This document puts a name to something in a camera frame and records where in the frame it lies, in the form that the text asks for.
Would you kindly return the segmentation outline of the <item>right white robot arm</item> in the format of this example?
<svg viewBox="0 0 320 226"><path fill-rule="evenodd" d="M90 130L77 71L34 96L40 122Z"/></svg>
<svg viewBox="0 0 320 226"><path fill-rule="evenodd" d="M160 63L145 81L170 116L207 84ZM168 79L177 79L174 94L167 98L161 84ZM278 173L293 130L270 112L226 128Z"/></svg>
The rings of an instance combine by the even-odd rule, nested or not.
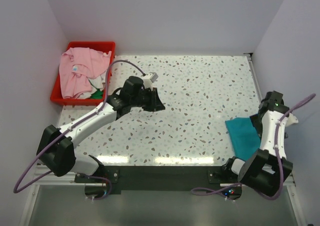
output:
<svg viewBox="0 0 320 226"><path fill-rule="evenodd" d="M279 196L293 170L284 148L288 111L283 94L270 91L256 114L225 122L235 153L221 168L227 182L237 180L266 198Z"/></svg>

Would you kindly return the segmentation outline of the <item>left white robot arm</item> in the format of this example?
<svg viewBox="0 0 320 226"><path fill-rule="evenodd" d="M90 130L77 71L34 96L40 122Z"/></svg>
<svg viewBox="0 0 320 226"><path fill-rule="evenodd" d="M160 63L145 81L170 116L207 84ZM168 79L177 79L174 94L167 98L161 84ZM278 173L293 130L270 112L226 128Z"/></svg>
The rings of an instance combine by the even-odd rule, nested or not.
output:
<svg viewBox="0 0 320 226"><path fill-rule="evenodd" d="M46 127L37 151L39 160L58 177L74 172L86 175L92 182L99 182L107 175L102 162L91 155L76 155L75 148L101 127L130 113L134 107L148 112L164 110L157 89L153 87L157 77L156 73L131 76L123 87L89 113L64 126Z"/></svg>

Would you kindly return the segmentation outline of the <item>teal t shirt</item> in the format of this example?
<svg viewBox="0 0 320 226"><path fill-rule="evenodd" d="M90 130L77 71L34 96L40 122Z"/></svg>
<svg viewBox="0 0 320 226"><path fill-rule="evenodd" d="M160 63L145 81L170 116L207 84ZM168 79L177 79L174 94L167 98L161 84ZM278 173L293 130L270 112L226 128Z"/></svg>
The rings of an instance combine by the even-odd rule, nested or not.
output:
<svg viewBox="0 0 320 226"><path fill-rule="evenodd" d="M261 140L250 118L234 118L225 121L235 156L247 161L257 149Z"/></svg>

